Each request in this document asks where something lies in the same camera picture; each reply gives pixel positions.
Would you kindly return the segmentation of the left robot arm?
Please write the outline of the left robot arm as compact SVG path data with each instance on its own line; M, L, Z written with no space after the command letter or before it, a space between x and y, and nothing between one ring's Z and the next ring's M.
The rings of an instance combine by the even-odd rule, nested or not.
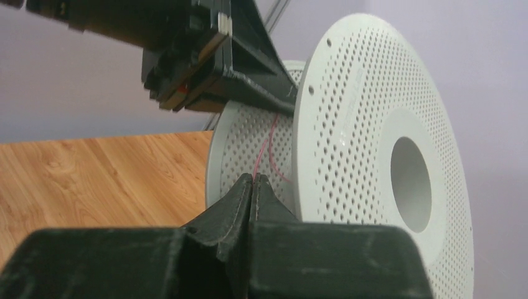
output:
M297 85L254 1L4 1L142 48L141 80L162 110L221 112L230 101L286 116Z

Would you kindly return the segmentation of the grey cable spool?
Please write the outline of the grey cable spool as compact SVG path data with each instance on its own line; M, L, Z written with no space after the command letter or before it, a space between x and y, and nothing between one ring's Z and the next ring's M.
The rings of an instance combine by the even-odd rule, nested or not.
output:
M307 62L292 117L228 102L205 175L212 206L243 173L268 176L307 222L395 225L417 244L435 298L472 298L463 165L439 91L409 42L364 13L335 22Z

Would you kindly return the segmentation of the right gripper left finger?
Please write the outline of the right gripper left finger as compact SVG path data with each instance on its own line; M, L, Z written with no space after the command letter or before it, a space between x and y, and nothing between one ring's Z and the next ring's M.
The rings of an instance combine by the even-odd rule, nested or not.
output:
M253 189L229 192L182 227L50 228L1 272L2 298L245 298Z

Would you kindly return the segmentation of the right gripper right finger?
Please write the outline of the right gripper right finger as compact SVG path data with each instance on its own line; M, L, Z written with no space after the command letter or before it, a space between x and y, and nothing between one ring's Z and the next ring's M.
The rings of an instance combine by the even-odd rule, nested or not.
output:
M249 220L249 298L431 298L411 236L391 225L299 221L263 174Z

